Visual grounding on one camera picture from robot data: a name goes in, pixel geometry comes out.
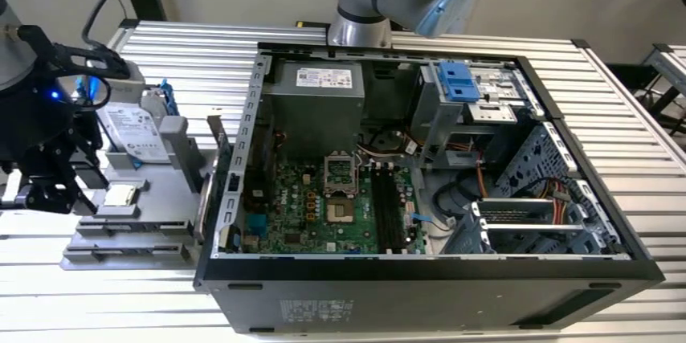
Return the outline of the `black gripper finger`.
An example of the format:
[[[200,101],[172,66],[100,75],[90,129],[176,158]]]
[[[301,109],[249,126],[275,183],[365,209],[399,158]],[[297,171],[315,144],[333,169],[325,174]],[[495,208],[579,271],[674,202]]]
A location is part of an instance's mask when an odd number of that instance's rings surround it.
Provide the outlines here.
[[[96,206],[73,177],[28,178],[24,208],[58,214],[94,215]]]
[[[1,184],[1,210],[28,210],[30,208],[33,186],[29,179],[12,172]]]

